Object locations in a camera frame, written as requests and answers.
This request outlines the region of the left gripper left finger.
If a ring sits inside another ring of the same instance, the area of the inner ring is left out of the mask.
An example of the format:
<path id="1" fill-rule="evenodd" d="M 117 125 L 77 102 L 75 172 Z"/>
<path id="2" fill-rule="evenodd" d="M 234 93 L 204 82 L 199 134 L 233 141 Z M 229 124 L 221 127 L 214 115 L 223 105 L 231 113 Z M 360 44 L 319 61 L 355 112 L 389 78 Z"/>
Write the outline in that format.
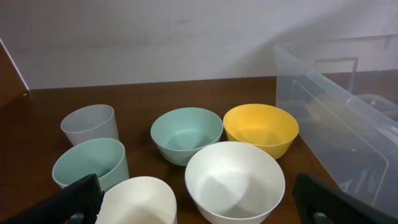
<path id="1" fill-rule="evenodd" d="M 95 223 L 103 198 L 98 176 L 89 174 L 3 223 Z"/>

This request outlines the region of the green plastic cup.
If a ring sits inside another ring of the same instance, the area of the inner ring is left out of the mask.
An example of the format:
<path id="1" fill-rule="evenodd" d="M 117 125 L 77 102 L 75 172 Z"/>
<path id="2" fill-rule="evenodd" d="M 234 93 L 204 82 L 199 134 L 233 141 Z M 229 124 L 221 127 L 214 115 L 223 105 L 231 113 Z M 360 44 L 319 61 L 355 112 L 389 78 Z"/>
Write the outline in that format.
<path id="1" fill-rule="evenodd" d="M 65 188 L 88 174 L 96 174 L 100 187 L 108 191 L 129 178 L 124 145 L 112 138 L 97 138 L 73 146 L 52 169 L 52 178 Z"/>

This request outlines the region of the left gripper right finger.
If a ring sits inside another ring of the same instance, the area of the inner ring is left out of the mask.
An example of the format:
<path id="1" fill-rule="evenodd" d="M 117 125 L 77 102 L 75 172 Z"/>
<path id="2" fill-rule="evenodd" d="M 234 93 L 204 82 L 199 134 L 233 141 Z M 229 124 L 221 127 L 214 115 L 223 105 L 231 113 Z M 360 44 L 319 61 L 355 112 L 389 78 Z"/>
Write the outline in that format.
<path id="1" fill-rule="evenodd" d="M 297 175 L 292 196 L 302 223 L 397 224 L 396 218 L 307 173 Z"/>

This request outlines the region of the mint green bowl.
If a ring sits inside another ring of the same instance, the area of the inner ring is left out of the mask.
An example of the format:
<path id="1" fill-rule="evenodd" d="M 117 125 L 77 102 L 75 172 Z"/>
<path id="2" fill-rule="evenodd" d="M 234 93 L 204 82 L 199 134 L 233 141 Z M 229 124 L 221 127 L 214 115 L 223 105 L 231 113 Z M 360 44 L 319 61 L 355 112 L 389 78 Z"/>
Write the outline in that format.
<path id="1" fill-rule="evenodd" d="M 223 122 L 214 112 L 196 107 L 179 108 L 157 118 L 150 135 L 169 162 L 186 166 L 200 149 L 220 141 Z"/>

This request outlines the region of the cream plastic cup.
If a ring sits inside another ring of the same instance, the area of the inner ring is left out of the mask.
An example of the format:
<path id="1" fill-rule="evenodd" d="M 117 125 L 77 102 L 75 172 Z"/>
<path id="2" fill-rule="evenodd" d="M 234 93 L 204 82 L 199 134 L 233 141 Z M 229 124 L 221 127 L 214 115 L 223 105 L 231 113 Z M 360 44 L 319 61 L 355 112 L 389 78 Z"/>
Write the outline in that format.
<path id="1" fill-rule="evenodd" d="M 140 176 L 108 190 L 96 224 L 176 224 L 177 200 L 163 180 Z"/>

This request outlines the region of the grey plastic cup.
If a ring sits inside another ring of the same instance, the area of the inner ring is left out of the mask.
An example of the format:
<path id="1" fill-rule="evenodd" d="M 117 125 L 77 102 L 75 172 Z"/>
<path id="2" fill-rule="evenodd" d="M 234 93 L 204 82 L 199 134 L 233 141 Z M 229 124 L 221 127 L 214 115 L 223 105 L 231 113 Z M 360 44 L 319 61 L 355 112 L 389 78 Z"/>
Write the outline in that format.
<path id="1" fill-rule="evenodd" d="M 80 108 L 67 115 L 60 127 L 74 146 L 97 138 L 119 140 L 115 110 L 110 105 Z"/>

